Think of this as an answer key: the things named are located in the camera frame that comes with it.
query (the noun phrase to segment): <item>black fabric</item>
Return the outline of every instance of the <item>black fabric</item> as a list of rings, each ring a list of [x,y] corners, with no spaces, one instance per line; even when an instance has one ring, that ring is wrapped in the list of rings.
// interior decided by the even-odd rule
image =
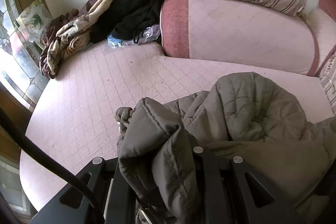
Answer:
[[[99,17],[90,33],[90,42],[112,36],[122,40],[137,40],[139,34],[160,22],[164,0],[113,0],[111,6]]]

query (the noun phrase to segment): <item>black tube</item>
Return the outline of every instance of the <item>black tube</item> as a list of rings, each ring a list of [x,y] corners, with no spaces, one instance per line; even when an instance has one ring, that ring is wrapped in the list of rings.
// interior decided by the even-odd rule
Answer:
[[[58,162],[49,157],[40,148],[38,148],[29,138],[26,137],[16,125],[9,119],[6,113],[0,108],[0,125],[9,134],[14,142],[22,148],[29,156],[36,160],[43,167],[47,168],[66,182],[70,183],[78,191],[80,191],[89,200],[90,205],[96,215],[98,223],[104,223],[105,219],[102,211],[99,208],[98,202],[88,188],[80,179],[73,175],[70,171],[65,169]]]

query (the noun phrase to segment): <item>stained glass window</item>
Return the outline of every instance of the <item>stained glass window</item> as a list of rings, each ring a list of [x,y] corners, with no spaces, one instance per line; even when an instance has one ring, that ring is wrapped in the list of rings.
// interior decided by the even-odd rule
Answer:
[[[18,29],[14,0],[0,0],[0,82],[30,111],[48,83],[38,67],[40,49]]]

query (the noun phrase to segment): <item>silver bolt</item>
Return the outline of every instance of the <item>silver bolt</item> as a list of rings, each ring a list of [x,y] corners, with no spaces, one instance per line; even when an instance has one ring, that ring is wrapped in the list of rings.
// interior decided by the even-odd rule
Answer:
[[[237,164],[240,164],[243,162],[243,158],[241,156],[234,156],[233,161]]]
[[[103,162],[103,159],[101,157],[95,157],[93,160],[92,160],[92,163],[93,164],[101,164]]]
[[[195,153],[198,153],[198,154],[199,154],[199,153],[202,153],[203,150],[204,150],[204,149],[203,149],[202,147],[200,147],[200,146],[195,146],[195,147],[194,147],[194,152],[195,152]]]

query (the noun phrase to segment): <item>clear plastic packaging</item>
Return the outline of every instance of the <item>clear plastic packaging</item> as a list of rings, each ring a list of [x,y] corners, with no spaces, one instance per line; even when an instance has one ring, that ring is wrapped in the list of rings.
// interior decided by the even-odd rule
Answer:
[[[107,41],[110,46],[113,48],[117,47],[124,47],[124,46],[130,46],[130,45],[139,45],[141,43],[155,41],[159,38],[161,34],[160,25],[156,24],[152,27],[146,28],[143,33],[141,33],[139,37],[139,41],[135,43],[133,40],[121,40],[114,38],[111,33],[107,36]]]

